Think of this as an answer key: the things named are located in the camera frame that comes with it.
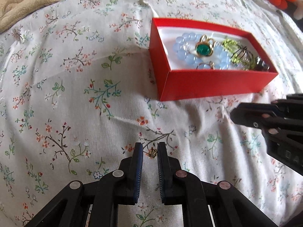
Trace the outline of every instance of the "jewelry box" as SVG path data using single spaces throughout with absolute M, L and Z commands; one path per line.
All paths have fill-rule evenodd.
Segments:
M 244 53 L 237 49 L 231 54 L 230 48 L 225 47 L 230 42 L 245 45 L 249 52 L 246 55 L 252 55 L 253 59 L 242 60 Z M 222 54 L 216 53 L 218 46 L 224 48 Z M 278 75 L 268 55 L 250 32 L 203 21 L 153 18 L 149 52 L 160 101 L 257 93 Z M 227 62 L 229 67 L 224 67 L 226 55 L 230 59 Z M 247 62 L 262 62 L 263 65 L 256 70 L 255 63 L 246 67 Z

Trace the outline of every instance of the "floral bedsheet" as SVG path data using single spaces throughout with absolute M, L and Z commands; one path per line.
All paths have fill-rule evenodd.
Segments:
M 153 16 L 250 31 L 279 76 L 260 93 L 159 102 Z M 303 178 L 229 113 L 302 92 L 302 39 L 266 0 L 62 0 L 22 19 L 0 35 L 0 226 L 24 226 L 70 181 L 99 180 L 135 142 L 147 152 L 159 141 L 184 170 L 231 182 L 282 225 L 303 210 Z M 119 207 L 119 226 L 182 226 L 181 207 L 161 204 L 156 159 L 143 163 L 139 203 Z

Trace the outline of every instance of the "light blue bead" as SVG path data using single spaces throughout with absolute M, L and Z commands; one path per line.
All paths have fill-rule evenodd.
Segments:
M 184 49 L 180 49 L 177 53 L 179 60 L 185 60 L 188 53 Z
M 230 57 L 227 56 L 226 58 L 222 58 L 222 62 L 230 63 Z
M 215 70 L 221 70 L 221 64 L 215 64 L 214 68 Z
M 222 51 L 223 51 L 223 47 L 222 47 L 222 46 L 216 45 L 216 46 L 214 47 L 214 53 L 220 55 L 220 54 L 222 53 Z
M 200 40 L 201 37 L 202 37 L 201 34 L 197 34 L 197 35 L 196 35 L 196 42 L 198 42 L 198 41 Z
M 185 58 L 185 61 L 186 61 L 186 63 L 187 64 L 189 64 L 189 65 L 193 65 L 194 63 L 195 63 L 195 61 L 196 61 L 196 56 L 194 56 L 193 54 L 189 54 L 189 55 L 187 55 L 187 57 Z
M 182 34 L 182 37 L 184 38 L 184 41 L 185 41 L 185 42 L 187 42 L 187 41 L 190 40 L 190 35 L 189 35 L 189 33 L 183 33 L 183 34 Z
M 210 67 L 210 65 L 208 65 L 208 64 L 203 64 L 203 65 L 199 65 L 199 67 L 198 67 L 198 69 L 199 70 L 207 70 L 207 69 L 210 69 L 211 67 Z
M 216 56 L 217 58 L 220 58 L 221 53 L 222 53 L 222 51 L 214 50 L 213 55 Z
M 190 37 L 190 40 L 191 40 L 191 41 L 195 41 L 195 40 L 196 40 L 196 33 L 191 32 L 191 33 L 189 34 L 189 37 Z
M 227 62 L 222 62 L 222 63 L 220 64 L 220 68 L 221 68 L 221 70 L 228 70 L 229 65 L 228 65 Z
M 221 54 L 220 54 L 220 58 L 221 59 L 226 59 L 228 57 L 228 52 L 226 51 L 223 51 Z
M 182 44 L 175 43 L 172 47 L 172 50 L 178 52 L 182 48 Z
M 195 64 L 200 64 L 200 63 L 202 63 L 202 62 L 203 62 L 203 60 L 197 57 L 197 58 L 196 58 L 196 61 L 195 61 Z
M 183 37 L 177 37 L 176 38 L 176 43 L 179 43 L 179 44 L 184 43 L 184 38 Z

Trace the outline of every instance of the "red box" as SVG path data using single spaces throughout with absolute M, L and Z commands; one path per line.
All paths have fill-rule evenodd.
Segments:
M 158 31 L 160 26 L 205 29 L 246 38 L 259 56 L 270 66 L 270 69 L 268 72 L 171 69 Z M 149 52 L 160 101 L 256 93 L 261 91 L 278 75 L 268 55 L 251 33 L 197 20 L 153 18 Z

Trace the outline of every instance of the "green gemstone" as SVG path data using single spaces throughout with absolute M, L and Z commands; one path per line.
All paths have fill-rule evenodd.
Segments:
M 199 44 L 196 48 L 196 52 L 199 55 L 203 55 L 203 56 L 208 56 L 211 52 L 211 49 L 208 45 L 206 44 Z

